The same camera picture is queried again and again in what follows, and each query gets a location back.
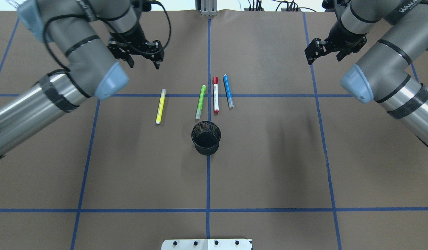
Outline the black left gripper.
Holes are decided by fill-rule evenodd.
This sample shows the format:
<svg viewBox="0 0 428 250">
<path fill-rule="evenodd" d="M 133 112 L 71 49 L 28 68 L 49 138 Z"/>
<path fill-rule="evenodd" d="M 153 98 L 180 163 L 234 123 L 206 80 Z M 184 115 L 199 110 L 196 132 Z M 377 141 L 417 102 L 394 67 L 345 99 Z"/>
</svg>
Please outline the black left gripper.
<svg viewBox="0 0 428 250">
<path fill-rule="evenodd" d="M 127 62 L 130 68 L 134 67 L 131 55 L 142 55 L 154 64 L 155 69 L 160 68 L 164 59 L 164 48 L 161 41 L 148 41 L 139 23 L 125 33 L 111 33 L 112 39 L 108 49 L 117 60 Z"/>
</svg>

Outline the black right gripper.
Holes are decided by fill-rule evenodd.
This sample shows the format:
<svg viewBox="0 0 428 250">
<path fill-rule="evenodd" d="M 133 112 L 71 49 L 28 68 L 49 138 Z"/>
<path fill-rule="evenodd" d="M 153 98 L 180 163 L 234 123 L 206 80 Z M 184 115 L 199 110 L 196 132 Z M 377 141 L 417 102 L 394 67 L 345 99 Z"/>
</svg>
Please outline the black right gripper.
<svg viewBox="0 0 428 250">
<path fill-rule="evenodd" d="M 328 52 L 338 52 L 337 61 L 357 53 L 367 43 L 366 34 L 355 34 L 347 30 L 341 21 L 337 21 L 330 30 L 326 41 L 314 38 L 304 50 L 307 63 L 311 66 L 314 61 Z"/>
</svg>

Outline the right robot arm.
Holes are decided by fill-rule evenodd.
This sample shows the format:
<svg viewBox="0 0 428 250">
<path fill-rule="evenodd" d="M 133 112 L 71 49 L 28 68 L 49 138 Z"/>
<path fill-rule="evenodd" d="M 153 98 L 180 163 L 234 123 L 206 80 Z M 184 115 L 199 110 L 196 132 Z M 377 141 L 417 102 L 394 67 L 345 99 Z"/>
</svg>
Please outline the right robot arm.
<svg viewBox="0 0 428 250">
<path fill-rule="evenodd" d="M 341 86 L 362 103 L 376 101 L 428 147 L 428 87 L 405 69 L 428 52 L 428 0 L 324 0 L 336 23 L 326 39 L 305 49 L 309 65 L 336 52 L 341 61 L 357 53 L 380 20 L 391 28 L 341 78 Z"/>
</svg>

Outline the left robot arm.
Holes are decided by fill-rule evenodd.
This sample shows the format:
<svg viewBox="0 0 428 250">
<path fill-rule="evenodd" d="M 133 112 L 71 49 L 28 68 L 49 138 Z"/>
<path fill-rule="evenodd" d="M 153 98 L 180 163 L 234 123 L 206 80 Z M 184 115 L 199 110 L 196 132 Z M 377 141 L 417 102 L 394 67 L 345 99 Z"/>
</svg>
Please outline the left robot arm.
<svg viewBox="0 0 428 250">
<path fill-rule="evenodd" d="M 17 7 L 25 27 L 59 65 L 0 109 L 0 160 L 87 99 L 103 101 L 129 82 L 120 60 L 132 55 L 158 69 L 168 44 L 148 41 L 140 25 L 156 0 L 26 0 Z"/>
</svg>

